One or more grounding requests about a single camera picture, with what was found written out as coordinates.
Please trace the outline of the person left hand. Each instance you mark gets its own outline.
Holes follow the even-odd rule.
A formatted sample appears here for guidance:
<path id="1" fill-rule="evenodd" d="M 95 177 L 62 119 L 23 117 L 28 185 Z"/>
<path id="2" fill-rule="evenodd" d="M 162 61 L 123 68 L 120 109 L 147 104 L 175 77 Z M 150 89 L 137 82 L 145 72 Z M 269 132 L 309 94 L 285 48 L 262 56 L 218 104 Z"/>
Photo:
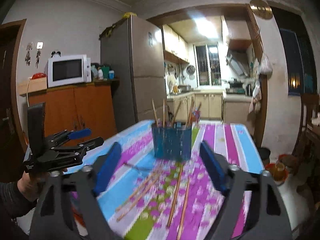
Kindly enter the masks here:
<path id="1" fill-rule="evenodd" d="M 50 176 L 50 172 L 26 173 L 17 182 L 20 193 L 30 202 L 35 201 L 40 195 L 39 183 L 44 182 Z"/>

